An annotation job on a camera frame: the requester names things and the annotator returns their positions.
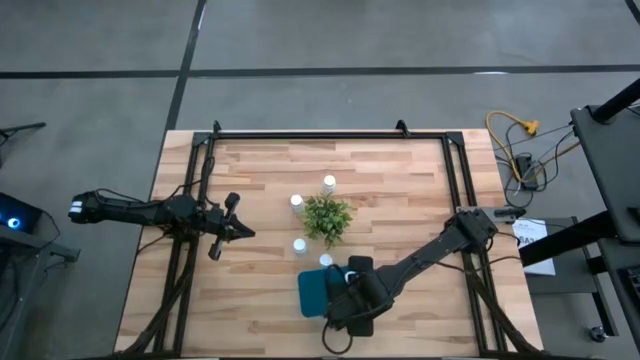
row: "potted plant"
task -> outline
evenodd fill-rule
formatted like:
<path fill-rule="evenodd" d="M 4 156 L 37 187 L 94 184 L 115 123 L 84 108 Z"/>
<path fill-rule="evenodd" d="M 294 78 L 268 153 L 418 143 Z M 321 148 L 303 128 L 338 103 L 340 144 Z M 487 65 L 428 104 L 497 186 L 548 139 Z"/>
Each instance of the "potted plant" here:
<path fill-rule="evenodd" d="M 330 194 L 312 196 L 304 209 L 304 227 L 313 240 L 324 240 L 327 250 L 342 242 L 342 234 L 351 223 L 349 204 L 337 202 Z"/>

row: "wooden table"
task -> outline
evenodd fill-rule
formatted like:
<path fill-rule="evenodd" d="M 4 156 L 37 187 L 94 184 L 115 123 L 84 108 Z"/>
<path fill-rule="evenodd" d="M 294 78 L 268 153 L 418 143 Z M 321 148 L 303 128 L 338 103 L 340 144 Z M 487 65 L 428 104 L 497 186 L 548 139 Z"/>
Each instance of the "wooden table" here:
<path fill-rule="evenodd" d="M 463 133 L 479 205 L 502 206 L 502 185 L 488 133 Z M 184 182 L 192 134 L 167 134 L 154 199 L 165 198 Z M 356 254 L 372 256 L 376 267 L 394 263 L 437 236 L 452 215 L 442 146 L 437 140 L 217 141 L 214 155 L 209 198 L 222 203 L 230 191 L 240 194 L 236 213 L 257 235 L 225 244 L 218 262 L 207 256 L 214 237 L 203 237 L 183 356 L 330 355 L 320 341 L 324 319 L 302 316 L 297 289 L 298 273 L 318 268 L 324 248 L 311 243 L 307 255 L 294 254 L 294 239 L 305 236 L 288 203 L 294 193 L 310 196 L 320 192 L 325 175 L 336 177 L 336 196 L 354 208 L 344 244 L 330 250 L 340 264 Z M 454 152 L 464 199 L 457 158 Z M 140 246 L 159 235 L 158 229 L 146 228 Z M 162 240 L 138 256 L 116 350 L 131 344 L 159 307 L 170 244 L 171 240 Z M 489 255 L 491 259 L 518 255 L 518 250 L 513 239 L 497 236 Z M 460 254 L 444 262 L 462 265 Z M 492 265 L 492 271 L 500 305 L 528 341 L 542 348 L 521 264 L 507 260 Z M 487 338 L 492 340 L 486 309 L 483 318 Z M 346 344 L 345 332 L 329 335 L 334 348 Z M 394 307 L 375 320 L 374 336 L 355 338 L 347 354 L 472 355 L 477 355 L 477 347 L 464 276 L 439 266 L 409 282 Z"/>

